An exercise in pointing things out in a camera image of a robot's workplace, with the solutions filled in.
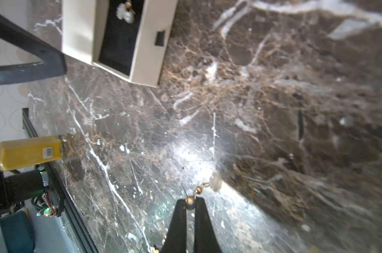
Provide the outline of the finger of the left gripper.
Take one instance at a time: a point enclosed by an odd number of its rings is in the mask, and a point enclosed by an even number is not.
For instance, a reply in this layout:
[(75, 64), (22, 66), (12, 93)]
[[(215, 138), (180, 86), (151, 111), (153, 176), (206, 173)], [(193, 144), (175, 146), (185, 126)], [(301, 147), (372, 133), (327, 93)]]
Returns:
[(60, 77), (66, 74), (64, 54), (0, 14), (0, 39), (38, 57), (40, 62), (0, 66), (0, 85)]

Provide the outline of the gold pearl earring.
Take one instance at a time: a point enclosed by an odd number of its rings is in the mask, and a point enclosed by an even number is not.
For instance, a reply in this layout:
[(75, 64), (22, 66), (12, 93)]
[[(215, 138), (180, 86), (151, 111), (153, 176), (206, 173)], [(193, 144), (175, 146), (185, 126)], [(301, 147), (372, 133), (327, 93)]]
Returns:
[(118, 5), (116, 9), (116, 17), (128, 24), (133, 24), (135, 22), (135, 11), (133, 10), (131, 0), (126, 0)]
[(214, 192), (219, 192), (222, 187), (222, 177), (218, 172), (212, 173), (208, 182), (204, 182), (195, 187), (191, 195), (187, 195), (185, 198), (186, 206), (191, 207), (198, 195), (201, 195), (206, 188), (211, 188)]

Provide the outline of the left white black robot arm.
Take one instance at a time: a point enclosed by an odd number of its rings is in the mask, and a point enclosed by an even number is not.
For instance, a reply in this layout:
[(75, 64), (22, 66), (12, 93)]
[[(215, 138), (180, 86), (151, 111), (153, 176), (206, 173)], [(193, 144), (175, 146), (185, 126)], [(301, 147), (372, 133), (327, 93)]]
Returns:
[[(40, 58), (38, 63), (0, 66), (0, 85), (11, 85), (60, 77), (66, 74), (66, 62), (62, 52), (33, 36), (29, 32), (0, 15), (0, 39)], [(35, 183), (24, 186), (27, 177), (18, 174), (5, 178), (0, 172), (0, 215), (19, 202), (38, 195)]]

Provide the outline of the cream drawer jewelry box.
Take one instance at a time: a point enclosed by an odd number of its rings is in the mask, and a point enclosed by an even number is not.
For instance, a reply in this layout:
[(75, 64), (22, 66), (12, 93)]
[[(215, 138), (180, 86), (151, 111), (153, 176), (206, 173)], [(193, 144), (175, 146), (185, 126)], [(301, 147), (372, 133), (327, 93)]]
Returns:
[(63, 1), (62, 52), (129, 82), (156, 87), (177, 1), (132, 1), (135, 22), (116, 17), (125, 1)]

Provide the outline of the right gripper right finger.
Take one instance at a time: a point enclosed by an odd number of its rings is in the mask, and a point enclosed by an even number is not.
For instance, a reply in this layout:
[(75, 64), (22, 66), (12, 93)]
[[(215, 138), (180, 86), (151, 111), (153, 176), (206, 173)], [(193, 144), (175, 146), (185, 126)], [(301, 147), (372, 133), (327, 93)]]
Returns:
[(222, 253), (213, 230), (205, 200), (200, 197), (195, 199), (194, 228), (195, 253)]

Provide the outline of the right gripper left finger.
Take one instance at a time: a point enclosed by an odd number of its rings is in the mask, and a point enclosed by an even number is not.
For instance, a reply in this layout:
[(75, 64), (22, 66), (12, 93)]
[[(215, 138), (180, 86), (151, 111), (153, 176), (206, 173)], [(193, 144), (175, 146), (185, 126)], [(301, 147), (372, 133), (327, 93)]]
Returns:
[(184, 199), (177, 201), (161, 253), (186, 253), (187, 216)]

